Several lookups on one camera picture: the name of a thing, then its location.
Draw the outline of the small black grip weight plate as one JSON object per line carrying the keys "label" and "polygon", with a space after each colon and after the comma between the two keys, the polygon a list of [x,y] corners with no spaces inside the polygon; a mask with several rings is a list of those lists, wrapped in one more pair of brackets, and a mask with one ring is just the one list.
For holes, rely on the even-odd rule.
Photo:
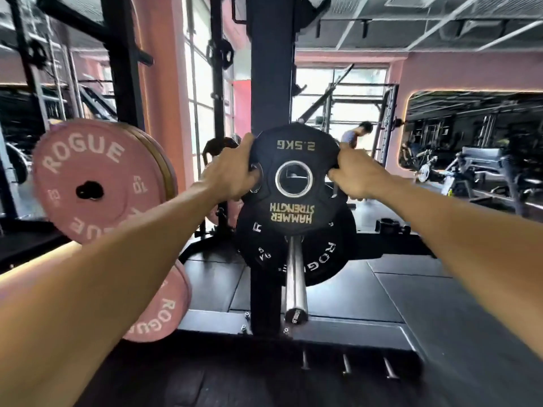
{"label": "small black grip weight plate", "polygon": [[[327,184],[331,169],[338,169],[340,146],[329,134],[300,122],[262,131],[253,141],[250,170],[259,183],[242,199],[257,217],[283,235],[298,235],[325,227],[346,205],[347,194]],[[290,191],[281,183],[292,168],[307,173],[307,183]]]}

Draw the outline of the person's right forearm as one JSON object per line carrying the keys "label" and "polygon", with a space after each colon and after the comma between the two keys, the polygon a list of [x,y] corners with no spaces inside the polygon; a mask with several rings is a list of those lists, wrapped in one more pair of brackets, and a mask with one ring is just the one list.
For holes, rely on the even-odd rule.
{"label": "person's right forearm", "polygon": [[543,360],[543,224],[387,176],[372,196],[411,224],[465,289]]}

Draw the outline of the grey exercise machine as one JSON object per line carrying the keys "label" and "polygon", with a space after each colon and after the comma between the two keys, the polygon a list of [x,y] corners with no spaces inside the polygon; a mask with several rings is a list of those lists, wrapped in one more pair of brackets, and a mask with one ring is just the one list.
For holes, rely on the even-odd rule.
{"label": "grey exercise machine", "polygon": [[[454,189],[460,185],[471,204],[492,207],[499,200],[511,207],[516,215],[527,215],[526,198],[521,193],[521,173],[504,149],[463,147],[444,170],[434,168],[437,161],[438,157],[433,156],[419,167],[415,182],[439,183],[441,194],[446,196],[454,196]],[[476,195],[476,184],[487,177],[497,177],[505,185],[502,189],[480,190],[483,195]]]}

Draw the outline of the person's left hand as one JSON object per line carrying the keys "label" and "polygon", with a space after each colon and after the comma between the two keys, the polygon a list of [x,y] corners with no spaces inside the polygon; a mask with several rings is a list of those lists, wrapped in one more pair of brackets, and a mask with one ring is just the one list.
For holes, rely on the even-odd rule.
{"label": "person's left hand", "polygon": [[238,200],[257,184],[261,174],[252,168],[249,161],[240,156],[240,145],[225,148],[206,167],[198,182],[198,192],[211,205],[229,200]]}

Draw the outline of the silver barbell sleeve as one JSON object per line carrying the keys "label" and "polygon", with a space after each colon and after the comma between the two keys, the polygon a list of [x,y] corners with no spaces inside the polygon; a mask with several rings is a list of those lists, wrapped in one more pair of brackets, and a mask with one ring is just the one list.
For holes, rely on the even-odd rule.
{"label": "silver barbell sleeve", "polygon": [[286,260],[285,322],[301,326],[309,319],[302,236],[289,238]]}

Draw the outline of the dark round weight plate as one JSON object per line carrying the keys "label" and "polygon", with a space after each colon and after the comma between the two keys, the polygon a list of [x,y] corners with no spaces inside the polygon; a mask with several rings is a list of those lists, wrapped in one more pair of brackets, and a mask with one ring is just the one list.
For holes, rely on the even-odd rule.
{"label": "dark round weight plate", "polygon": [[212,138],[209,140],[201,153],[204,166],[207,166],[210,162],[208,156],[211,158],[218,156],[225,148],[235,149],[239,144],[231,137]]}

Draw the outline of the black power rack frame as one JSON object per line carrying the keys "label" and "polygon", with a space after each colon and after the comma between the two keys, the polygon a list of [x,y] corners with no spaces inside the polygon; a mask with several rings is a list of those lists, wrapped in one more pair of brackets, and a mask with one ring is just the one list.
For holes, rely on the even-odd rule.
{"label": "black power rack frame", "polygon": [[42,135],[50,129],[38,71],[52,66],[53,80],[60,93],[60,80],[55,72],[55,47],[51,40],[51,19],[56,20],[60,28],[64,30],[64,40],[59,48],[68,61],[68,85],[75,92],[79,91],[73,60],[68,48],[67,30],[71,28],[94,38],[105,46],[110,60],[117,120],[145,130],[139,64],[150,67],[154,64],[154,59],[137,46],[132,0],[100,0],[102,23],[92,20],[63,0],[35,0],[33,5],[41,12],[46,22],[45,45],[40,42],[40,39],[33,37],[27,28],[23,18],[23,0],[4,1],[9,6],[11,21],[14,25],[15,45],[11,48],[19,54],[22,62],[33,116],[39,119],[34,122],[38,134]]}

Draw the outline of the person's left forearm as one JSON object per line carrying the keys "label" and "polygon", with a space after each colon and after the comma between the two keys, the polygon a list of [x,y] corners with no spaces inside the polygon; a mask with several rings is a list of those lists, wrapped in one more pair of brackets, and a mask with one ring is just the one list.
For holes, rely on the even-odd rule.
{"label": "person's left forearm", "polygon": [[12,294],[0,306],[0,407],[71,407],[222,198],[200,181]]}

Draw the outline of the large pink bumper plate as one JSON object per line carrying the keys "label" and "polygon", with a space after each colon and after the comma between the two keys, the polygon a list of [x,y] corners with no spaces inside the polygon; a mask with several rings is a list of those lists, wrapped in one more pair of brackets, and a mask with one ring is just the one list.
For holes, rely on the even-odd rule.
{"label": "large pink bumper plate", "polygon": [[55,124],[32,156],[35,196],[46,218],[81,245],[165,203],[158,164],[119,122]]}

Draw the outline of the person's right hand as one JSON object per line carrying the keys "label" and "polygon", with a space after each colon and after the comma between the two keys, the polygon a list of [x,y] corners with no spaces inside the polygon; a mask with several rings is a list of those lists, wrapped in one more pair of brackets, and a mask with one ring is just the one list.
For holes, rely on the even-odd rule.
{"label": "person's right hand", "polygon": [[355,159],[348,166],[330,169],[327,177],[336,184],[349,198],[383,201],[392,187],[398,184],[398,178],[387,172],[364,150],[355,150]]}

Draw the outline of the black hanging weight plate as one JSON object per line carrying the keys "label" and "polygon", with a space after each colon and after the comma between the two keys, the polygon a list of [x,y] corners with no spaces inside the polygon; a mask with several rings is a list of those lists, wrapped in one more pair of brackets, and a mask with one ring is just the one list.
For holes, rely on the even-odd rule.
{"label": "black hanging weight plate", "polygon": [[222,70],[227,70],[234,62],[234,48],[224,38],[220,40],[211,39],[206,46],[206,60],[211,66],[218,66],[220,64]]}

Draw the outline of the large wall mirror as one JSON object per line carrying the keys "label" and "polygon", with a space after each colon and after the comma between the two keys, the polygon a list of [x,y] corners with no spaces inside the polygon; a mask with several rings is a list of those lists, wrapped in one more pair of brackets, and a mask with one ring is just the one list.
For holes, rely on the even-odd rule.
{"label": "large wall mirror", "polygon": [[[409,98],[402,120],[398,165],[414,180],[433,156],[434,168],[444,170],[463,147],[502,148],[521,173],[524,218],[543,221],[543,90],[421,90]],[[417,184],[441,191],[439,183]],[[504,185],[487,177],[476,184],[476,195]],[[452,197],[467,200],[460,185]],[[490,208],[514,214],[499,200]]]}

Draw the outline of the gold-edged bumper plate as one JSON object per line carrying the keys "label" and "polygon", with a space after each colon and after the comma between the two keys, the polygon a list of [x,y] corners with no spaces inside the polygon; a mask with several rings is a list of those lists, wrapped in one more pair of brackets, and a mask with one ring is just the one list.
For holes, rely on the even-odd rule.
{"label": "gold-edged bumper plate", "polygon": [[159,170],[162,174],[164,181],[165,189],[165,199],[167,202],[175,198],[179,194],[178,189],[178,179],[176,176],[175,169],[171,164],[169,158],[166,155],[166,152],[163,150],[162,146],[150,135],[141,129],[134,127],[125,122],[120,122],[119,126],[131,134],[133,134],[140,142],[147,148],[147,150],[154,157],[156,163],[158,164]]}

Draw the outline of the black rack upright post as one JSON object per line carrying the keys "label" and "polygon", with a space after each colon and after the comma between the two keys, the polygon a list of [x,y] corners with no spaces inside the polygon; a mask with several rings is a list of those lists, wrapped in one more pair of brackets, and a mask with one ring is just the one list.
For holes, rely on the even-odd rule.
{"label": "black rack upright post", "polygon": [[[261,132],[290,122],[296,0],[246,0],[251,32],[251,128]],[[281,287],[251,268],[250,312],[254,336],[277,335]]]}

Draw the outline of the large black bumper plate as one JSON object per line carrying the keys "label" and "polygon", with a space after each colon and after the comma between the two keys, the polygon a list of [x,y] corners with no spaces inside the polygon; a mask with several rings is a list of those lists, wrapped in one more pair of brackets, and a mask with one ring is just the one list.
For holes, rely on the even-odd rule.
{"label": "large black bumper plate", "polygon": [[[354,253],[356,222],[349,206],[343,206],[327,227],[302,236],[302,255],[307,287],[329,280]],[[252,270],[286,285],[288,237],[277,232],[249,207],[242,207],[234,230],[234,244]]]}

